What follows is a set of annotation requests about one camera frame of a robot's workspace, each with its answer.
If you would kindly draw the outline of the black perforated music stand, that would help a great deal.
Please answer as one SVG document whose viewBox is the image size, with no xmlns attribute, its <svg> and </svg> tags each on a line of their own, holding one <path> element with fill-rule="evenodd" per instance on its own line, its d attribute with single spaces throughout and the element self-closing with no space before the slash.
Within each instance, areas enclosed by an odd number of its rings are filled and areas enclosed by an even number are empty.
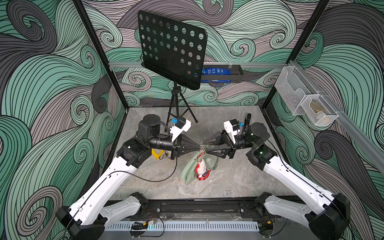
<svg viewBox="0 0 384 240">
<path fill-rule="evenodd" d="M 186 101 L 182 87 L 198 90 L 201 86 L 208 42 L 205 29 L 138 11 L 142 66 L 173 83 L 167 122 L 182 116 L 179 101 Z"/>
</svg>

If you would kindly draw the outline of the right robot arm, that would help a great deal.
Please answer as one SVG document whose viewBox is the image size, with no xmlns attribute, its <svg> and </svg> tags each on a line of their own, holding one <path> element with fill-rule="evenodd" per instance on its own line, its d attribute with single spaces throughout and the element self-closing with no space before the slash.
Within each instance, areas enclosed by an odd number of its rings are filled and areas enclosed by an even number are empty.
<svg viewBox="0 0 384 240">
<path fill-rule="evenodd" d="M 224 130 L 204 140 L 211 146 L 207 152 L 219 158 L 233 158 L 236 150 L 248 149 L 250 163 L 273 176 L 303 203 L 281 199 L 264 192 L 255 201 L 256 210 L 281 216 L 309 228 L 320 240 L 338 240 L 351 221 L 350 200 L 339 193 L 325 190 L 296 171 L 265 143 L 270 134 L 262 123 L 224 122 Z"/>
</svg>

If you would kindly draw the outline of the blue snack package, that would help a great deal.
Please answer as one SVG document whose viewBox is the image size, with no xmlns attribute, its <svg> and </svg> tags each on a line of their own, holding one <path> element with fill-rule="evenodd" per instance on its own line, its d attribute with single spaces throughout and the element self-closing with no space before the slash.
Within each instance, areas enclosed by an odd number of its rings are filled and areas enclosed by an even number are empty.
<svg viewBox="0 0 384 240">
<path fill-rule="evenodd" d="M 226 68 L 203 68 L 202 74 L 227 76 L 227 75 L 231 75 L 232 72 L 230 69 L 226 69 Z"/>
</svg>

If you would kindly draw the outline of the black wall tray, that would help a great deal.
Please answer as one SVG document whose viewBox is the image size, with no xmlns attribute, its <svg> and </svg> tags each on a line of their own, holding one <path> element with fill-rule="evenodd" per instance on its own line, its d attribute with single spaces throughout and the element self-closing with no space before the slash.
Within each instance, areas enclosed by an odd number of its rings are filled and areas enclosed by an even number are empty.
<svg viewBox="0 0 384 240">
<path fill-rule="evenodd" d="M 240 65 L 208 64 L 204 65 L 203 68 L 226 68 L 230 69 L 232 74 L 227 76 L 202 74 L 202 83 L 241 83 L 244 76 L 242 67 Z"/>
</svg>

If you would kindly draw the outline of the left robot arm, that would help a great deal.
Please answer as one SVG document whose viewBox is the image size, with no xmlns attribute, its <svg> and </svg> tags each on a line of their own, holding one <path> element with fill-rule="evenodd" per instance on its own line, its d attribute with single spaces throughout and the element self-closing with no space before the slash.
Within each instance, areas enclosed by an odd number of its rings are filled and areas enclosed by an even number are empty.
<svg viewBox="0 0 384 240">
<path fill-rule="evenodd" d="M 120 220 L 146 215 L 148 199 L 135 192 L 127 199 L 107 206 L 119 186 L 152 155 L 152 150 L 170 152 L 172 159 L 197 151 L 200 145 L 185 136 L 191 122 L 184 117 L 171 120 L 172 127 L 154 114 L 143 117 L 136 134 L 126 141 L 107 170 L 91 188 L 71 206 L 63 206 L 56 217 L 74 240 L 97 240 L 109 226 Z"/>
</svg>

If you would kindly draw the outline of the large clear wall bin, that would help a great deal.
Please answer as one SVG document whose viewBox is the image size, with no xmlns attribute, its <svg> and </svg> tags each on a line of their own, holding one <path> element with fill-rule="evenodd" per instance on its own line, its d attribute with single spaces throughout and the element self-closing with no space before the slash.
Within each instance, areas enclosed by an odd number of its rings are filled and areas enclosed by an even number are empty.
<svg viewBox="0 0 384 240">
<path fill-rule="evenodd" d="M 301 103 L 307 95 L 316 93 L 310 76 L 303 68 L 297 68 L 296 66 L 282 68 L 275 83 L 275 88 L 294 116 L 306 114 L 301 107 Z"/>
</svg>

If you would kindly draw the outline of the green fabric bag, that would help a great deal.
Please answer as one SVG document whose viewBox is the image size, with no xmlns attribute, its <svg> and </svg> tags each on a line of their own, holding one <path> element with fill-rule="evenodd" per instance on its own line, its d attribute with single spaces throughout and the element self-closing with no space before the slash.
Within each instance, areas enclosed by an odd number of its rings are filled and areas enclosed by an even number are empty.
<svg viewBox="0 0 384 240">
<path fill-rule="evenodd" d="M 206 146 L 200 145 L 200 150 L 198 152 L 195 152 L 193 157 L 190 159 L 190 161 L 187 163 L 187 165 L 184 167 L 182 173 L 181 173 L 181 180 L 184 181 L 187 185 L 189 185 L 191 182 L 198 180 L 197 174 L 195 172 L 195 167 L 197 165 L 197 157 L 204 153 L 204 160 L 206 162 L 206 165 L 208 169 L 211 171 L 215 171 L 219 165 L 219 158 L 215 157 L 213 155 L 209 155 L 206 153 Z"/>
</svg>

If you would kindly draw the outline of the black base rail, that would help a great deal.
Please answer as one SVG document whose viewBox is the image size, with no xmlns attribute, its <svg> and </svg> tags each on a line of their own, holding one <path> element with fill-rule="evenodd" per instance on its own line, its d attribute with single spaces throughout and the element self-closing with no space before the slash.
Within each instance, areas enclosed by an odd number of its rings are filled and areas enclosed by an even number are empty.
<svg viewBox="0 0 384 240">
<path fill-rule="evenodd" d="M 163 215 L 175 214 L 234 214 L 242 218 L 274 217 L 255 197 L 148 200 L 147 208 Z"/>
</svg>

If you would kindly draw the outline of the small clear wall bin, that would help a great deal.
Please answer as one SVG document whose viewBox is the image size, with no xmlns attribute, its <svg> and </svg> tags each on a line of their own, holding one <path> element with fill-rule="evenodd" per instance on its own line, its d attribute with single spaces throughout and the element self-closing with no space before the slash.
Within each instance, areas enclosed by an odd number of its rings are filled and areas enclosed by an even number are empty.
<svg viewBox="0 0 384 240">
<path fill-rule="evenodd" d="M 317 127 L 328 127 L 339 117 L 321 95 L 306 95 L 301 107 L 309 120 Z"/>
</svg>

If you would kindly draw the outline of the yellow plastic triangle frame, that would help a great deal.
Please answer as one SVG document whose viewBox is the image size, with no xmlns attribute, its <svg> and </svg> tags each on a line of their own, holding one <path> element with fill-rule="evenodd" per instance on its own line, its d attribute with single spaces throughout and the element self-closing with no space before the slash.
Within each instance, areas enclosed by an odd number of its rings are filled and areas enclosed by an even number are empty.
<svg viewBox="0 0 384 240">
<path fill-rule="evenodd" d="M 167 156 L 165 150 L 157 149 L 152 149 L 152 155 L 155 157 L 156 160 L 162 160 L 164 157 Z"/>
</svg>

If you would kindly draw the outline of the red white plush keychain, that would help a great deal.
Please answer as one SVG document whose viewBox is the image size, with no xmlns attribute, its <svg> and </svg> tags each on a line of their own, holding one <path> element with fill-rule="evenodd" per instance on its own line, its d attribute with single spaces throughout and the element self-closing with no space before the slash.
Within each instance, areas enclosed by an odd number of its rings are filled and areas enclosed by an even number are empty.
<svg viewBox="0 0 384 240">
<path fill-rule="evenodd" d="M 199 181 L 204 181 L 210 176 L 210 170 L 208 169 L 206 162 L 204 160 L 204 153 L 200 154 L 197 157 L 197 165 L 195 167 L 195 172 L 197 174 L 197 179 Z"/>
</svg>

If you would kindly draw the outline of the black stapler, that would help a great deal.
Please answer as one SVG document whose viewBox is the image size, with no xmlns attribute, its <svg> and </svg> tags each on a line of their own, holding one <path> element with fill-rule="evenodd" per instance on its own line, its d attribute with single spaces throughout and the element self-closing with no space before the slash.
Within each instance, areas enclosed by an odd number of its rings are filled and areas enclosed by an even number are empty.
<svg viewBox="0 0 384 240">
<path fill-rule="evenodd" d="M 245 117 L 245 120 L 244 120 L 244 128 L 248 128 L 248 127 L 249 127 L 249 125 L 250 125 L 250 121 L 251 121 L 251 117 L 252 117 L 251 114 L 247 114 L 247 116 Z"/>
</svg>

